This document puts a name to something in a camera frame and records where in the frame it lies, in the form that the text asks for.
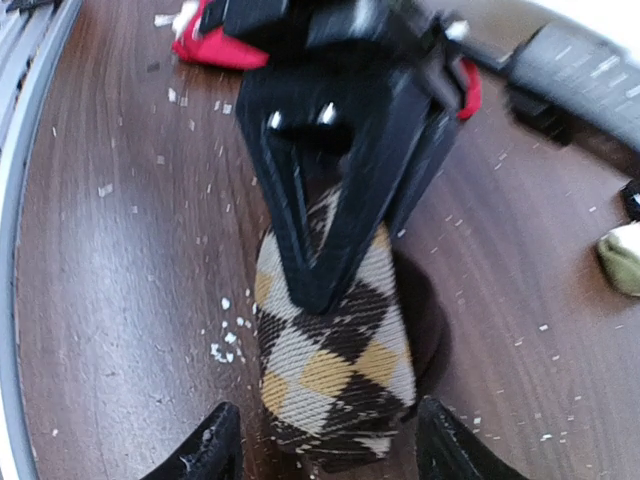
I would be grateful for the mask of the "red sock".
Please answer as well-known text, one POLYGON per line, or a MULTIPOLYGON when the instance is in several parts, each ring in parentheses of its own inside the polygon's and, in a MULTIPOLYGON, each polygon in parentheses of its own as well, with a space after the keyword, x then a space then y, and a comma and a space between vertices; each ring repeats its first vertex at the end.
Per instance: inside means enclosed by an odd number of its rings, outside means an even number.
POLYGON ((224 33, 228 1, 184 1, 172 20, 171 49, 181 61, 247 71, 267 65, 269 55, 224 33))

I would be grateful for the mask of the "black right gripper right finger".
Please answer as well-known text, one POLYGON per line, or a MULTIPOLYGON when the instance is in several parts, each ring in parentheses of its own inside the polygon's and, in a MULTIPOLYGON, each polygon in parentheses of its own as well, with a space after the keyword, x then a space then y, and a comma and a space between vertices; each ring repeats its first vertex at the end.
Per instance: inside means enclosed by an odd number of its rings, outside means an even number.
POLYGON ((417 410, 419 479, 524 479, 494 454, 440 400, 424 397, 417 410))

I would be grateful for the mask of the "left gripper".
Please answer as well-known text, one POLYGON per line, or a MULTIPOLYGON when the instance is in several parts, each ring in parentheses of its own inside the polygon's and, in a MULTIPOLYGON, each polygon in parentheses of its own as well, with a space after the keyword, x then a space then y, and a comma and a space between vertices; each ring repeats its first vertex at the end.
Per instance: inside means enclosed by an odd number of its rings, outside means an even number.
POLYGON ((405 227, 449 154, 461 120, 480 108, 480 74, 458 46, 468 22, 416 1, 207 1, 199 33, 267 55, 271 64, 410 63, 435 99, 395 111, 387 126, 387 228, 405 227))

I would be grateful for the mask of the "brown beige argyle sock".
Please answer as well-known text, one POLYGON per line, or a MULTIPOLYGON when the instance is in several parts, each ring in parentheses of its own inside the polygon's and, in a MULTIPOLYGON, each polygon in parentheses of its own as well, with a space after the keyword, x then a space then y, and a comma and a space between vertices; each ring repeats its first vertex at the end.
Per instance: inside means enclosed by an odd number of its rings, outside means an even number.
POLYGON ((287 454, 327 473, 383 460, 435 377, 446 316, 431 279, 380 226, 337 305, 297 306, 278 242, 256 255, 260 397, 287 454))

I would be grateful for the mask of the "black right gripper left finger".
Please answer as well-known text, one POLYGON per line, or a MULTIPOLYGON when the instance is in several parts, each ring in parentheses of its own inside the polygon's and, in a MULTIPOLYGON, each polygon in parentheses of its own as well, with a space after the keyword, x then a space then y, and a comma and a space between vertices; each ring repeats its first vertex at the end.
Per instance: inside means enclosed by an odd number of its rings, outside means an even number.
POLYGON ((242 479, 241 440, 239 408, 223 401, 143 479, 242 479))

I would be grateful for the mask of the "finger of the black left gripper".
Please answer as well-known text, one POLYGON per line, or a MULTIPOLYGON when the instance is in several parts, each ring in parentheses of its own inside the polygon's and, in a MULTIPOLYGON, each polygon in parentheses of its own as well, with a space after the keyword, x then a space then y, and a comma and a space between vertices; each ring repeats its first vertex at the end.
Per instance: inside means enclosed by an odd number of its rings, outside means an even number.
POLYGON ((293 302, 321 314, 387 225, 387 126, 430 100, 406 64, 267 66, 245 74, 239 126, 293 302))

